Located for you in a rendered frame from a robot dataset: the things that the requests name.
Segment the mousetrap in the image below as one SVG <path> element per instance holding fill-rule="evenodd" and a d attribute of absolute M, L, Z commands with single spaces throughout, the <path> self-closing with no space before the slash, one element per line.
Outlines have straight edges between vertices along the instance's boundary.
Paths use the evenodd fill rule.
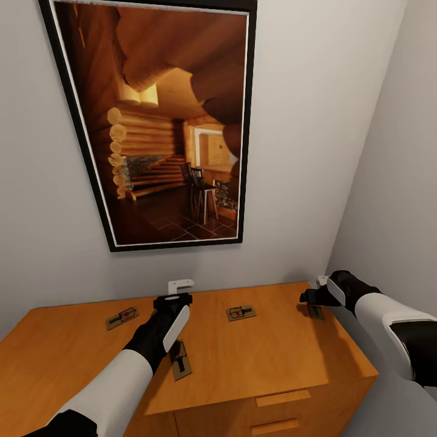
<path fill-rule="evenodd" d="M 183 339 L 174 342 L 169 350 L 172 368 L 175 376 L 175 381 L 192 374 L 191 365 L 189 363 L 188 355 Z"/>
<path fill-rule="evenodd" d="M 230 322 L 257 316 L 252 305 L 230 308 L 227 315 Z"/>
<path fill-rule="evenodd" d="M 306 302 L 306 304 L 312 319 L 325 320 L 325 316 L 320 305 L 310 305 L 308 302 Z"/>
<path fill-rule="evenodd" d="M 122 311 L 121 313 L 106 319 L 107 331 L 112 330 L 113 328 L 126 323 L 129 320 L 134 319 L 139 316 L 138 310 L 136 307 L 129 308 L 127 310 Z"/>

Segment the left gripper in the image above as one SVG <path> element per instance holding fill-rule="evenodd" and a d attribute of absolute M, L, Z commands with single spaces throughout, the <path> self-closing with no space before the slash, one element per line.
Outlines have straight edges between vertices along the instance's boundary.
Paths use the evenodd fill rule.
<path fill-rule="evenodd" d="M 184 303 L 186 303 L 188 306 L 189 306 L 190 303 L 192 303 L 192 295 L 189 295 L 189 293 L 173 294 L 173 295 L 170 295 L 170 296 L 177 296 L 177 295 L 180 296 L 181 300 Z M 158 309 L 159 309 L 160 305 L 164 302 L 165 297 L 169 297 L 169 295 L 167 295 L 167 296 L 159 296 L 159 297 L 157 297 L 156 300 L 154 300 L 153 306 L 154 306 L 154 309 L 157 309 L 157 312 L 158 312 Z"/>

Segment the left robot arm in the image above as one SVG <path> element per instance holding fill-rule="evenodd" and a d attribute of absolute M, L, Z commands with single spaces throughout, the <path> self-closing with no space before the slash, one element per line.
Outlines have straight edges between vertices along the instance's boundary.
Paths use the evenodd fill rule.
<path fill-rule="evenodd" d="M 168 295 L 107 367 L 70 399 L 42 429 L 24 437 L 123 437 L 160 362 L 189 320 L 190 279 L 168 282 Z"/>

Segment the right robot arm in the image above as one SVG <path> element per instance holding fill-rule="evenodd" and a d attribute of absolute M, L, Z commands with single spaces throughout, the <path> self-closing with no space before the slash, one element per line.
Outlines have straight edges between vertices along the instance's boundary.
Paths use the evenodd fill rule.
<path fill-rule="evenodd" d="M 406 381 L 420 384 L 437 402 L 437 317 L 393 300 L 349 271 L 317 276 L 316 285 L 299 300 L 350 310 L 391 367 Z"/>

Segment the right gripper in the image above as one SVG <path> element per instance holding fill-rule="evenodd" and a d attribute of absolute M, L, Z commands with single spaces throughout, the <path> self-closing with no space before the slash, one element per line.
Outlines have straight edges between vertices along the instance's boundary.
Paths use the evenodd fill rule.
<path fill-rule="evenodd" d="M 323 285 L 324 286 L 324 285 Z M 323 286 L 321 288 L 308 288 L 305 293 L 302 293 L 300 296 L 301 302 L 308 302 L 310 305 L 324 305 L 324 306 L 332 306 L 332 307 L 339 307 L 342 306 L 342 304 L 337 301 L 329 301 L 325 298 L 323 295 Z"/>

